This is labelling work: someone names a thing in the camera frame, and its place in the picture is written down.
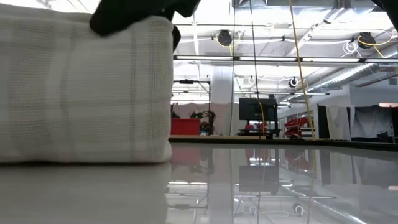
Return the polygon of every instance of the yellow rope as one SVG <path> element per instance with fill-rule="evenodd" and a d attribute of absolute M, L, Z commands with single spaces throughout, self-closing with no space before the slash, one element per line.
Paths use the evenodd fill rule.
<path fill-rule="evenodd" d="M 294 33 L 294 43 L 296 46 L 296 53 L 297 53 L 297 61 L 298 61 L 298 68 L 300 69 L 300 78 L 301 78 L 301 86 L 303 88 L 303 94 L 305 98 L 305 106 L 307 107 L 307 113 L 308 113 L 308 118 L 310 120 L 310 127 L 311 127 L 311 133 L 312 133 L 312 140 L 315 140 L 315 133 L 313 130 L 313 124 L 312 124 L 312 116 L 311 116 L 311 111 L 310 111 L 310 105 L 308 103 L 308 97 L 307 93 L 305 92 L 305 85 L 304 85 L 304 79 L 303 79 L 303 72 L 301 68 L 301 61 L 300 61 L 300 52 L 299 52 L 299 45 L 297 43 L 297 33 L 296 33 L 296 27 L 294 24 L 294 14 L 293 14 L 293 2 L 292 0 L 289 0 L 290 4 L 290 13 L 292 15 L 292 24 L 293 24 L 293 33 Z M 308 206 L 308 216 L 307 216 L 307 224 L 310 224 L 310 214 L 311 214 L 311 208 L 312 208 L 312 195 L 313 195 L 313 179 L 314 179 L 314 171 L 315 171 L 315 151 L 312 151 L 312 161 L 311 161 L 311 190 L 310 190 L 310 204 Z"/>
<path fill-rule="evenodd" d="M 299 70 L 300 70 L 301 86 L 302 86 L 302 89 L 303 89 L 303 94 L 304 94 L 304 99 L 305 99 L 305 106 L 307 107 L 308 118 L 310 119 L 310 127 L 311 127 L 311 133 L 312 133 L 312 140 L 315 140 L 315 132 L 314 132 L 314 130 L 313 130 L 313 123 L 312 123 L 312 116 L 311 116 L 311 111 L 310 111 L 310 105 L 309 105 L 309 103 L 308 103 L 307 93 L 305 92 L 305 85 L 304 85 L 304 79 L 303 79 L 303 71 L 302 71 L 302 68 L 301 68 L 300 53 L 299 53 L 299 45 L 298 45 L 298 43 L 297 43 L 297 33 L 296 33 L 295 24 L 294 24 L 293 2 L 292 2 L 292 0 L 289 0 L 289 4 L 290 4 L 290 13 L 292 14 L 294 42 L 295 42 L 295 45 L 296 45 L 296 53 L 297 53 L 298 68 L 299 68 Z"/>
<path fill-rule="evenodd" d="M 386 58 L 376 46 L 373 46 L 382 58 Z"/>

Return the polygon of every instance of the robotic arm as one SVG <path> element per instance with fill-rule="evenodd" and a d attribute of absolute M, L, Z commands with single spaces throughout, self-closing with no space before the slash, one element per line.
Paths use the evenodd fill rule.
<path fill-rule="evenodd" d="M 202 119 L 202 118 L 209 118 L 209 122 L 202 122 L 200 123 L 200 131 L 207 132 L 209 135 L 214 133 L 214 120 L 216 115 L 212 111 L 204 111 L 204 112 L 196 112 L 194 111 L 191 118 Z"/>

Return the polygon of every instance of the white cushion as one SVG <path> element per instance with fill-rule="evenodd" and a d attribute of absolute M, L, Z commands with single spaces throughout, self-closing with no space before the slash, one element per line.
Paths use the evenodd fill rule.
<path fill-rule="evenodd" d="M 0 5 L 0 162 L 170 158 L 173 25 Z"/>

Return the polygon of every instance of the white column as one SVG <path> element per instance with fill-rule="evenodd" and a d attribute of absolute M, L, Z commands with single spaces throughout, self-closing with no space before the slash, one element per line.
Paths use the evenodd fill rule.
<path fill-rule="evenodd" d="M 211 102 L 220 104 L 231 103 L 231 99 L 234 99 L 233 83 L 232 67 L 215 67 L 211 78 Z"/>

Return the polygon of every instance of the cable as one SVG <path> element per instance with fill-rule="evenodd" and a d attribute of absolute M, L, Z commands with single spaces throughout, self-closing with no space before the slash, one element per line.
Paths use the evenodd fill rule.
<path fill-rule="evenodd" d="M 253 24 L 253 11 L 252 11 L 252 3 L 250 0 L 250 15 L 251 15 L 251 32 L 253 36 L 253 54 L 254 54 L 254 74 L 256 75 L 256 93 L 257 93 L 257 102 L 260 102 L 260 94 L 259 94 L 259 84 L 258 84 L 258 75 L 257 75 L 257 60 L 256 60 L 256 41 L 254 40 L 254 24 Z"/>
<path fill-rule="evenodd" d="M 386 58 L 376 46 L 373 46 L 382 58 Z"/>
<path fill-rule="evenodd" d="M 298 61 L 298 68 L 300 70 L 300 78 L 301 78 L 301 86 L 303 89 L 303 94 L 304 94 L 304 98 L 305 98 L 305 106 L 307 107 L 307 113 L 308 113 L 308 117 L 310 119 L 310 126 L 311 126 L 311 134 L 312 134 L 312 140 L 315 140 L 315 132 L 313 130 L 313 123 L 312 123 L 312 116 L 311 116 L 311 112 L 310 112 L 310 105 L 308 103 L 308 97 L 307 97 L 307 93 L 305 92 L 305 85 L 304 85 L 304 79 L 303 79 L 303 71 L 301 68 L 301 60 L 300 60 L 300 53 L 299 53 L 299 45 L 297 43 L 297 33 L 296 33 L 296 29 L 295 29 L 295 24 L 294 24 L 294 15 L 293 15 L 293 2 L 292 0 L 289 0 L 289 4 L 290 4 L 290 13 L 292 15 L 292 24 L 293 24 L 293 33 L 294 33 L 294 39 L 295 39 L 295 45 L 296 45 L 296 53 L 297 53 L 297 61 Z"/>
<path fill-rule="evenodd" d="M 305 99 L 305 106 L 307 107 L 307 113 L 308 113 L 308 118 L 310 120 L 310 127 L 311 127 L 311 134 L 312 134 L 312 140 L 315 140 L 315 133 L 313 130 L 313 123 L 312 123 L 312 116 L 311 116 L 311 111 L 310 111 L 310 105 L 308 104 L 308 97 L 307 93 L 305 92 L 305 85 L 304 85 L 304 80 L 303 80 L 303 72 L 301 68 L 301 61 L 300 61 L 300 53 L 299 53 L 299 45 L 297 43 L 297 33 L 296 33 L 296 27 L 294 24 L 294 14 L 293 14 L 293 0 L 289 0 L 289 5 L 290 5 L 290 13 L 292 15 L 292 24 L 293 24 L 293 33 L 294 33 L 294 39 L 295 39 L 295 45 L 296 45 L 296 53 L 297 53 L 297 61 L 298 61 L 298 68 L 300 69 L 300 77 L 301 77 L 301 84 L 303 88 L 303 94 L 304 94 L 304 99 Z M 312 167 L 311 167 L 311 193 L 310 193 L 310 205 L 308 206 L 308 216 L 307 216 L 307 224 L 310 224 L 310 212 L 311 212 L 311 207 L 312 207 L 312 195 L 313 195 L 313 171 L 315 170 L 315 153 L 313 153 L 312 156 Z"/>
<path fill-rule="evenodd" d="M 234 8 L 234 25 L 233 25 L 233 34 L 235 35 L 235 23 L 236 23 L 236 10 L 235 10 L 235 8 Z M 235 38 L 233 38 L 232 39 L 232 44 L 234 45 L 234 43 L 235 43 Z M 233 49 L 231 49 L 231 47 L 229 48 L 229 50 L 231 51 L 232 50 L 232 55 L 234 55 L 234 51 L 235 51 L 235 48 L 233 48 Z M 234 77 L 235 76 L 235 60 L 232 60 L 232 76 Z M 234 89 L 234 82 L 232 82 L 232 87 L 231 87 L 231 90 L 233 91 L 233 92 L 235 92 L 235 89 Z M 229 119 L 229 134 L 231 135 L 231 132 L 232 132 L 232 117 L 233 117 L 233 111 L 234 111 L 234 102 L 235 102 L 235 95 L 234 94 L 231 94 L 231 117 L 230 117 L 230 119 Z"/>
<path fill-rule="evenodd" d="M 361 36 L 358 37 L 358 42 L 359 43 L 364 44 L 364 45 L 368 45 L 368 46 L 373 46 L 373 47 L 374 46 L 381 46 L 381 45 L 384 45 L 384 44 L 388 44 L 392 40 L 392 36 L 391 36 L 389 40 L 387 40 L 387 41 L 385 41 L 383 43 L 380 43 L 380 44 L 369 44 L 369 43 L 363 42 L 362 40 L 360 40 L 360 38 L 361 38 Z"/>

